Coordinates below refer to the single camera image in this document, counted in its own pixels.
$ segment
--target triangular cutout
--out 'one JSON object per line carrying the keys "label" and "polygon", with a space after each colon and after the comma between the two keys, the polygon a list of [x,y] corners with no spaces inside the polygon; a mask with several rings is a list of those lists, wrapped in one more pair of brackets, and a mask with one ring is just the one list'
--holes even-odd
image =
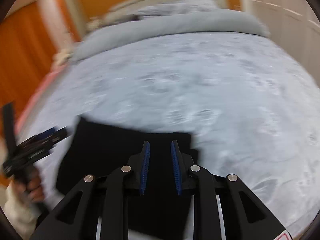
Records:
{"label": "triangular cutout", "polygon": [[249,223],[265,219],[266,216],[245,192],[239,191],[239,195]]}
{"label": "triangular cutout", "polygon": [[73,224],[75,220],[76,212],[82,197],[82,191],[77,192],[70,202],[64,207],[64,209],[57,216],[57,220],[66,224]]}

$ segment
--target white sleeve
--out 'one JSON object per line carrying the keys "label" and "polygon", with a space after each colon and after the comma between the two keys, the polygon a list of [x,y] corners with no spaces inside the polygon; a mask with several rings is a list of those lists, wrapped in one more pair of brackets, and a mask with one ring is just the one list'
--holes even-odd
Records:
{"label": "white sleeve", "polygon": [[17,233],[28,240],[36,229],[37,218],[25,206],[12,189],[12,184],[6,190],[7,202],[4,205],[4,214]]}

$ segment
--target red and white label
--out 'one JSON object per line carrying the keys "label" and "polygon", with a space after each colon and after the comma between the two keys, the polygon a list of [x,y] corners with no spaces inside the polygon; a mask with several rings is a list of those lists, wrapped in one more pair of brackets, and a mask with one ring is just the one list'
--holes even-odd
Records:
{"label": "red and white label", "polygon": [[288,231],[283,231],[279,236],[277,236],[274,240],[292,240]]}

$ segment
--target bedspread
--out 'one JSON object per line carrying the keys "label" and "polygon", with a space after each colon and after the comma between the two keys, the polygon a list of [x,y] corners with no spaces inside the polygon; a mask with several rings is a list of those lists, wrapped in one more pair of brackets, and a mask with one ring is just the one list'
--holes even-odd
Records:
{"label": "bedspread", "polygon": [[[27,135],[74,127],[83,113],[134,129],[191,132],[200,164],[212,174],[237,174],[292,236],[320,208],[320,92],[267,38],[185,33],[87,58],[56,84]],[[37,163],[52,207],[60,200],[57,167],[71,139]]]}

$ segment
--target person's arm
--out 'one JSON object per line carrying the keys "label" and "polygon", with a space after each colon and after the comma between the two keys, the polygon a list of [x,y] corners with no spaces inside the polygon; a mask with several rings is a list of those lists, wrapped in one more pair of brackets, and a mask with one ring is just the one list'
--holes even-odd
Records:
{"label": "person's arm", "polygon": [[[31,191],[28,195],[29,201],[39,202],[44,200],[41,178],[38,170],[33,174],[33,179],[27,186]],[[7,187],[7,202],[4,205],[4,213],[17,233],[24,239],[28,240],[36,228],[37,217],[28,207],[28,201],[24,201],[21,195],[25,192],[26,187],[12,180]]]}

